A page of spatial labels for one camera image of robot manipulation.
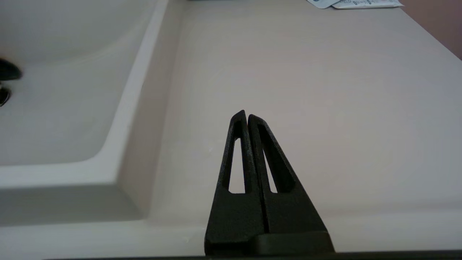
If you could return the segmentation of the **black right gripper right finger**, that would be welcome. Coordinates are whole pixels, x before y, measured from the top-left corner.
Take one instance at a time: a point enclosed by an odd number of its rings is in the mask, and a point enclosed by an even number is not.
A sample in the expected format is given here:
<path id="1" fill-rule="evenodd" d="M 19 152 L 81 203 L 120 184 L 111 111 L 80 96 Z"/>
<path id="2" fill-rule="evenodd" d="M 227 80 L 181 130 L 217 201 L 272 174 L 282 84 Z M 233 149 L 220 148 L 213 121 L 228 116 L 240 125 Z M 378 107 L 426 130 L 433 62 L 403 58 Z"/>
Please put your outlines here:
<path id="1" fill-rule="evenodd" d="M 307 195 L 269 125 L 248 119 L 261 194 L 264 232 L 252 238 L 257 254 L 328 254 L 328 229 Z"/>

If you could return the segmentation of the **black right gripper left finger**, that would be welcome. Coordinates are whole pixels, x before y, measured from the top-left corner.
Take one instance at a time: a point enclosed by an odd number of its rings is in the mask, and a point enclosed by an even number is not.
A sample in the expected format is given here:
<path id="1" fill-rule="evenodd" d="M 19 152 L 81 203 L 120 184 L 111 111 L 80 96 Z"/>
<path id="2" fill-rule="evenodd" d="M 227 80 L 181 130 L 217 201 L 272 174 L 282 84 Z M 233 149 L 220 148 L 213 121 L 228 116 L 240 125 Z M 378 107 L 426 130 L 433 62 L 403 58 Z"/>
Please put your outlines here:
<path id="1" fill-rule="evenodd" d="M 233 151 L 241 143 L 241 174 L 245 191 L 229 190 Z M 261 235 L 265 233 L 261 192 L 244 110 L 232 116 L 204 239 L 207 256 L 262 256 Z"/>

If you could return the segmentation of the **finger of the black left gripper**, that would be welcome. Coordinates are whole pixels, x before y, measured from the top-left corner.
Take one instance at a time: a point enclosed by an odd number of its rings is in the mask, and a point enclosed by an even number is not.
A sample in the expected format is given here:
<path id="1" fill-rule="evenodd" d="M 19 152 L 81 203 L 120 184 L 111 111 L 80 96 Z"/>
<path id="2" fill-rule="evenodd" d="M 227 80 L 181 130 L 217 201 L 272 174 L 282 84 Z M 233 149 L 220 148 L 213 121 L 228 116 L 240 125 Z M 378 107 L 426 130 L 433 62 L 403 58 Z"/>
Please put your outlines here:
<path id="1" fill-rule="evenodd" d="M 22 77 L 21 69 L 5 59 L 0 60 L 0 80 L 13 81 Z"/>

